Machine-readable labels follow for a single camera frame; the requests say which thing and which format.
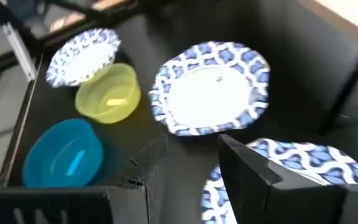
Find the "yellow plastic bowl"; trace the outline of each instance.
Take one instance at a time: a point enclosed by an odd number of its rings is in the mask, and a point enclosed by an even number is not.
[[[75,96],[75,108],[100,123],[112,124],[128,117],[139,101],[134,68],[117,63],[102,68],[82,84]]]

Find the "blue bowl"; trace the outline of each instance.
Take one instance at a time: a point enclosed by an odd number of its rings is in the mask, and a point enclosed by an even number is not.
[[[83,119],[62,121],[33,145],[23,167],[27,188],[82,187],[96,174],[103,147]]]

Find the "bowl inner surface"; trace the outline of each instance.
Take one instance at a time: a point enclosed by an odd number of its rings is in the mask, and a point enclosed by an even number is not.
[[[99,169],[103,148],[85,121],[71,119],[49,129],[32,147],[23,169],[27,188],[81,187]]]
[[[199,68],[176,79],[167,96],[174,120],[201,128],[225,124],[243,113],[249,102],[246,77],[230,67]]]
[[[133,99],[136,76],[126,65],[115,64],[100,70],[77,95],[81,107],[90,114],[112,112]]]

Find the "plastic bowl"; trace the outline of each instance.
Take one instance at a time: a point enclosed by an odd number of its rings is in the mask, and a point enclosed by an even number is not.
[[[103,124],[128,117],[140,101],[135,70],[124,63],[104,67],[85,82],[75,97],[79,113]]]
[[[27,155],[24,186],[82,187],[93,178],[102,160],[102,144],[88,122],[62,121],[46,131]]]

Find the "tilted paper plate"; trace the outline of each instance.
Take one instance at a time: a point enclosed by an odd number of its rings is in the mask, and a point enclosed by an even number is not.
[[[121,41],[112,29],[90,29],[69,40],[52,57],[45,77],[54,88],[78,86],[113,63]]]
[[[333,147],[271,139],[258,139],[247,146],[321,185],[358,184],[358,163]],[[201,219],[205,224],[237,223],[219,166],[205,183],[201,207]]]
[[[194,45],[160,68],[149,98],[155,120],[178,136],[242,129],[268,106],[270,68],[233,42]]]

